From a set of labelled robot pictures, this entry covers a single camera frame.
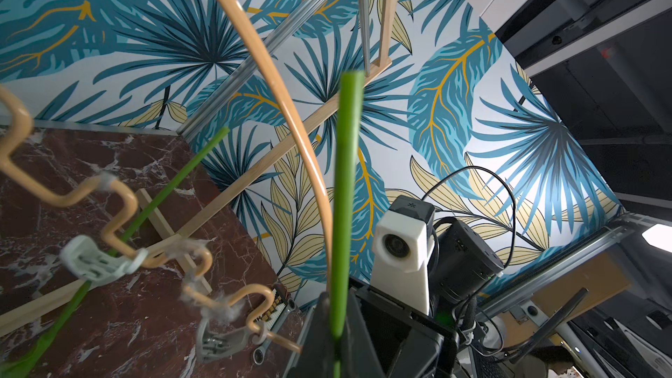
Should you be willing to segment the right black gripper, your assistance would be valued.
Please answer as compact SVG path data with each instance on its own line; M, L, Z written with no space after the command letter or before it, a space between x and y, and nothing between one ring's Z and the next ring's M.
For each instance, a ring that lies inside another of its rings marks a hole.
M452 377L460 346L454 325L435 318L349 278L386 377Z

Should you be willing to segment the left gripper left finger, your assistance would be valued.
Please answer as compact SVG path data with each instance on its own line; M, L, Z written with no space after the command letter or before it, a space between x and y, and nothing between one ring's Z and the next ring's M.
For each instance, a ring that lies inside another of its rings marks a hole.
M301 355L288 377L334 377L334 340L330 328L330 297L320 294Z

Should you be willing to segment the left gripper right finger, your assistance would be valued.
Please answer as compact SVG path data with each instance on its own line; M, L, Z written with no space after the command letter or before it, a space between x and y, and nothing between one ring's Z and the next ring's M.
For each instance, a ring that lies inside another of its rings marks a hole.
M357 301L348 301L346 323L339 343L340 377L384 377L367 325Z

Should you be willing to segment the tan wavy clothes hanger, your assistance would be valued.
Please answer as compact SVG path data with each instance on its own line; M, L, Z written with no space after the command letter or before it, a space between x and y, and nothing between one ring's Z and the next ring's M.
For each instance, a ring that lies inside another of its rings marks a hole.
M306 0L241 0L263 39ZM216 0L1 0L1 83L36 119L173 130L215 101L249 57ZM257 71L197 128L287 126Z

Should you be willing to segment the white tulip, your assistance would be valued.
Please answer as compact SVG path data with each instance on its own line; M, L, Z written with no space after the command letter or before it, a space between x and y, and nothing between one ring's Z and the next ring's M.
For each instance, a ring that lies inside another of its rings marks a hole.
M362 119L363 92L366 75L349 71L341 76L337 141L334 172L334 225L332 227L332 273L330 288L329 328L334 377L341 376L341 338L347 317L348 281L355 193L356 159Z

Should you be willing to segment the pink tulip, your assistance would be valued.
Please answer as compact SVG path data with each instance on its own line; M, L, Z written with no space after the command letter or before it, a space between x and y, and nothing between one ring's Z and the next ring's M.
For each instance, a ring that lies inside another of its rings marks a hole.
M122 237L119 238L114 235L114 238L117 239L118 243L110 244L111 250L108 253L105 253L105 256L112 257L115 260L119 260L117 254L123 254L122 259L127 259L127 254L121 250L121 243L127 243L131 236L138 231L140 226L149 218L150 213L159 207L161 203L170 195L170 193L179 186L186 177L197 167L197 165L203 161L203 159L211 152L220 141L222 141L225 136L229 134L229 128L221 128L215 136L201 149L192 160L190 160L187 165L182 168L178 174L159 192L159 194L150 202L147 208L143 209L136 217L129 228L124 231ZM1 364L1 376L2 377L26 377L36 366L40 358L49 350L50 346L54 343L57 336L59 335L61 329L64 325L68 323L70 318L74 315L77 309L80 307L85 297L94 287L92 280L87 280L83 285L81 285L71 300L66 304L65 308L62 310L61 315L52 325L52 327L43 334L35 343L34 347L22 358L15 362L5 362Z

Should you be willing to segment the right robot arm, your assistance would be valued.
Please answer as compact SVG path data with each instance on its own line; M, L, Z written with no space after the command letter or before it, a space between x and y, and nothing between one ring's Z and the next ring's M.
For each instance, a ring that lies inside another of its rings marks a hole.
M503 270L493 250L461 220L432 244L418 271L377 257L369 283L351 278L374 365L385 377L448 376L476 326L476 294Z

